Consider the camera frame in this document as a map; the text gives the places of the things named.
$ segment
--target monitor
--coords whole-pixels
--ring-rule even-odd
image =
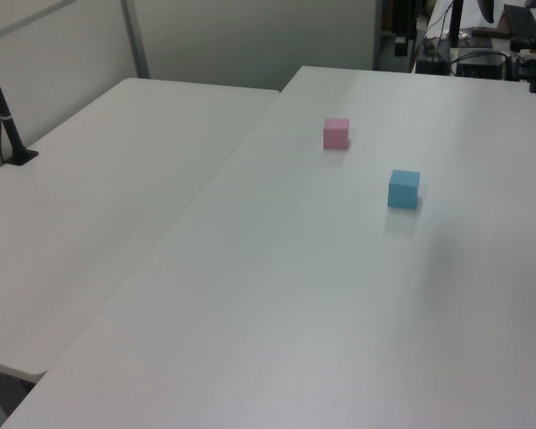
[[[450,18],[450,28],[448,30],[448,39],[450,40],[451,47],[480,47],[473,41],[468,43],[461,43],[458,39],[458,33],[461,27],[461,17],[463,15],[463,2],[464,0],[453,1],[453,12]],[[481,9],[484,19],[492,23],[494,22],[494,0],[478,0],[479,8]]]

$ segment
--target white wall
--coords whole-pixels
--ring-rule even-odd
[[[0,83],[25,146],[136,76],[120,0],[76,0],[0,37]]]
[[[151,78],[282,90],[302,65],[372,69],[376,0],[129,0]]]

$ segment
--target cube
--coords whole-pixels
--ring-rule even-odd
[[[389,181],[387,205],[389,207],[415,210],[417,208],[420,178],[421,174],[418,172],[393,170]]]
[[[323,125],[323,148],[346,150],[349,147],[349,119],[328,118]]]

